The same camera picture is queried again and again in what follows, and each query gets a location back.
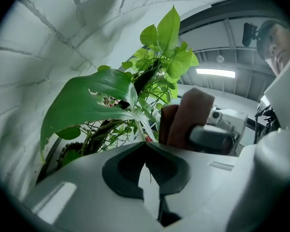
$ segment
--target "white brick wall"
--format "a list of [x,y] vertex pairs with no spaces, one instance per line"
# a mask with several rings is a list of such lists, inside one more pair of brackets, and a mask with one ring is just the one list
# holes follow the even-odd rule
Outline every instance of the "white brick wall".
[[118,68],[141,46],[141,30],[157,24],[173,4],[184,15],[219,1],[15,1],[0,26],[2,183],[20,199],[34,186],[42,167],[42,120],[68,79],[101,64]]

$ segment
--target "ceiling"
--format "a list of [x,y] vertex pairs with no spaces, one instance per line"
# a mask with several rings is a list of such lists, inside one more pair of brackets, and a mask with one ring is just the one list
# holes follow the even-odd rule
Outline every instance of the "ceiling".
[[[188,43],[200,65],[191,67],[178,83],[216,89],[259,102],[275,75],[258,56],[256,43],[245,48],[242,37],[245,22],[259,27],[273,17],[281,19],[276,8],[267,6],[266,0],[234,0],[218,9],[214,5],[183,21],[179,40]],[[222,63],[217,60],[219,55],[224,58]],[[197,74],[196,68],[235,71],[236,78]]]

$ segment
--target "cap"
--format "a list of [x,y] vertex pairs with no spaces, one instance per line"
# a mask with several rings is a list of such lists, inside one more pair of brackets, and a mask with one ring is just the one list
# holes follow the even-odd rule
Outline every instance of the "cap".
[[258,35],[256,37],[256,40],[257,40],[257,52],[258,52],[259,57],[261,59],[264,59],[264,54],[262,52],[262,49],[263,49],[263,44],[264,44],[265,39],[266,39],[266,35],[267,35],[268,31],[272,28],[272,26],[274,26],[275,24],[280,24],[283,27],[286,27],[281,22],[273,21],[273,20],[267,20],[267,21],[262,23],[261,27],[258,30]]

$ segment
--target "potted plant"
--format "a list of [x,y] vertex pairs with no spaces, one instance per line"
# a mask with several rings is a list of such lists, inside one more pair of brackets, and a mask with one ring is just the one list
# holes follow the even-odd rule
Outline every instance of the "potted plant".
[[92,75],[72,78],[49,107],[41,128],[41,151],[56,133],[67,140],[82,132],[86,139],[62,152],[64,166],[74,159],[120,146],[129,135],[157,141],[160,109],[177,98],[177,81],[190,66],[199,65],[187,43],[178,47],[180,18],[173,7],[158,27],[150,25],[140,35],[144,45],[122,62],[126,72],[102,65]]

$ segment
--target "pothos plant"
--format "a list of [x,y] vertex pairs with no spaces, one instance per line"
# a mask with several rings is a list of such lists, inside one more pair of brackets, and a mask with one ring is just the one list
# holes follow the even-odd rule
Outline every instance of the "pothos plant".
[[147,134],[157,141],[159,133],[149,121],[159,129],[159,111],[177,98],[178,79],[190,66],[199,65],[186,42],[177,46],[179,26],[173,7],[157,28],[150,25],[141,32],[144,46],[122,62],[126,72],[102,65],[92,75],[69,80],[43,120],[41,151],[54,133],[67,140],[86,134],[81,149],[64,152],[63,165],[120,146],[131,135],[145,141]]

